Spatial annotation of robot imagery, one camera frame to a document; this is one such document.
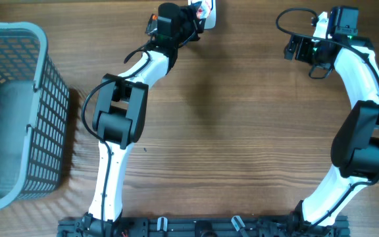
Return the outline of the black hex wrench packet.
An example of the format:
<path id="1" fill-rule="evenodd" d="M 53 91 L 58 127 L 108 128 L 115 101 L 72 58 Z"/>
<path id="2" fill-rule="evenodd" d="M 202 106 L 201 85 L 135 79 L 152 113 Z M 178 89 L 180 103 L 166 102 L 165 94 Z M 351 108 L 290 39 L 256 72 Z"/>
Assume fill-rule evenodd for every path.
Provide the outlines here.
<path id="1" fill-rule="evenodd" d="M 158 16 L 155 14 L 152 14 L 149 18 L 149 21 L 147 23 L 147 28 L 145 30 L 145 33 L 147 35 L 153 35 L 157 33 L 157 19 Z"/>

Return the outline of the red snack packet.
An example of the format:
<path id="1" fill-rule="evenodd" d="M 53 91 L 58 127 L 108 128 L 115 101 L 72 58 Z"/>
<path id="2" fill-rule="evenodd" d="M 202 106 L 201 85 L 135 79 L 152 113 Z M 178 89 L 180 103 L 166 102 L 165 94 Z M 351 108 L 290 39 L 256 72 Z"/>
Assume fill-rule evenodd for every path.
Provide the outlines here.
<path id="1" fill-rule="evenodd" d="M 213 10 L 212 0 L 195 0 L 192 1 L 192 4 L 195 5 L 198 19 L 208 18 Z"/>

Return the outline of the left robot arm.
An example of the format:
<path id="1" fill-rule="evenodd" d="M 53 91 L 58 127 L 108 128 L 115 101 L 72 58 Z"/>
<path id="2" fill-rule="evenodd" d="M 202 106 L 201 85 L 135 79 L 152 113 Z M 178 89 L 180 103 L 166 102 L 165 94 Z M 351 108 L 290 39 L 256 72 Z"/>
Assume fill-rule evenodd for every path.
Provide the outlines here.
<path id="1" fill-rule="evenodd" d="M 216 2 L 189 1 L 186 6 L 163 3 L 152 14 L 145 33 L 149 39 L 132 51 L 140 60 L 126 72 L 106 74 L 89 98 L 97 96 L 93 121 L 86 130 L 99 141 L 99 169 L 95 195 L 84 215 L 86 236 L 121 236 L 122 189 L 131 150 L 145 126 L 148 92 L 165 77 L 178 58 L 178 50 L 198 41 L 215 27 Z"/>

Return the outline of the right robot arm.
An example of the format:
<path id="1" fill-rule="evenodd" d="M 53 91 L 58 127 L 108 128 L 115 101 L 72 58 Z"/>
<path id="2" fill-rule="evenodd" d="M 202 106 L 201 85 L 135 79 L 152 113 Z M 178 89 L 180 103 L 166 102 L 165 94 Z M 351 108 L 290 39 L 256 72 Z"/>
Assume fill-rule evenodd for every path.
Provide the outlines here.
<path id="1" fill-rule="evenodd" d="M 338 231 L 336 218 L 355 195 L 379 181 L 379 68 L 370 39 L 358 35 L 358 8 L 340 5 L 329 13 L 309 12 L 313 35 L 279 27 L 290 35 L 284 57 L 327 74 L 336 71 L 351 112 L 333 139 L 330 170 L 318 188 L 298 203 L 285 226 L 288 234 L 325 236 Z"/>

